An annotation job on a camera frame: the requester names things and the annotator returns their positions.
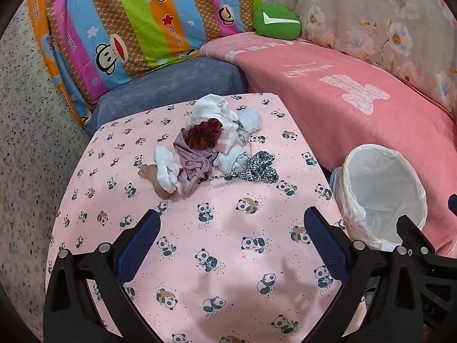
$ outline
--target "floral curtain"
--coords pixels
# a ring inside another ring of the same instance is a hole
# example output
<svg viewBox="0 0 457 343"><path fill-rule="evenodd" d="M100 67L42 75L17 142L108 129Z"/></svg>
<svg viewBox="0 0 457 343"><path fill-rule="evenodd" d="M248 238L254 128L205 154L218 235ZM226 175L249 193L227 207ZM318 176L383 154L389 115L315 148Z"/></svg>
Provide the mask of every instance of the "floral curtain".
<svg viewBox="0 0 457 343"><path fill-rule="evenodd" d="M443 0L263 0L293 10L302 37L389 71L457 115L457 20Z"/></svg>

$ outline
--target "white bow pattern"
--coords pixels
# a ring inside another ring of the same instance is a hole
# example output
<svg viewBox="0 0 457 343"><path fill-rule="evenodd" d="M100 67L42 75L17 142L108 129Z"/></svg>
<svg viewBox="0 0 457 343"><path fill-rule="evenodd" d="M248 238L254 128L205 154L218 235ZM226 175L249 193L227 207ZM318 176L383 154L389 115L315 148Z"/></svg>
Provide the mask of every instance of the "white bow pattern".
<svg viewBox="0 0 457 343"><path fill-rule="evenodd" d="M373 100L389 99L389 94L385 91L382 91L369 83L363 87L347 75L325 76L319 81L348 91L348 94L343 94L343 99L366 115L371 115L373 113Z"/></svg>

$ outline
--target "dark red scrunchie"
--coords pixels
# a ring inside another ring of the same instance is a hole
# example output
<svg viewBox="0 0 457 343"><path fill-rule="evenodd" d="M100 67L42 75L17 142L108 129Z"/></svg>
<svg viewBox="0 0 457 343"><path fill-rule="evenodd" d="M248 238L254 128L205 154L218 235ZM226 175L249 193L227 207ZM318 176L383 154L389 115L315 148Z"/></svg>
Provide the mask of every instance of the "dark red scrunchie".
<svg viewBox="0 0 457 343"><path fill-rule="evenodd" d="M186 144L190 149L195 149L197 151L201 151L208 147L213 148L221 136L221 133L221 122L216 118L210 118L208 121L192 126L187 131Z"/></svg>

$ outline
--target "red star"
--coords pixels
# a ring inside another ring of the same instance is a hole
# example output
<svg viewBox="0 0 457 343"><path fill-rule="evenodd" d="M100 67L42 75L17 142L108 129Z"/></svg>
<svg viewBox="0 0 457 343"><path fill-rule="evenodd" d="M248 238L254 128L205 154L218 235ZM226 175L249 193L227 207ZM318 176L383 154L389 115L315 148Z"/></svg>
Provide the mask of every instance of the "red star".
<svg viewBox="0 0 457 343"><path fill-rule="evenodd" d="M171 17L169 14L167 14L165 18L162 18L162 22L164 23L164 25L172 25L173 19L174 17Z"/></svg>

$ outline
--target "white check mark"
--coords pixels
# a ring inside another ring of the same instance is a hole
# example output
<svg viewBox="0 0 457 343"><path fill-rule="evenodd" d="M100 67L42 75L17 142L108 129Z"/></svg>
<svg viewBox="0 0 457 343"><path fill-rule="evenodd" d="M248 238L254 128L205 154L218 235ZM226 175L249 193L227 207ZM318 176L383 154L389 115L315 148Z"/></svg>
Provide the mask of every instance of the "white check mark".
<svg viewBox="0 0 457 343"><path fill-rule="evenodd" d="M263 12L263 22L266 25L270 25L272 23L298 23L298 24L300 24L300 21L295 20L295 19L270 18L265 12Z"/></svg>

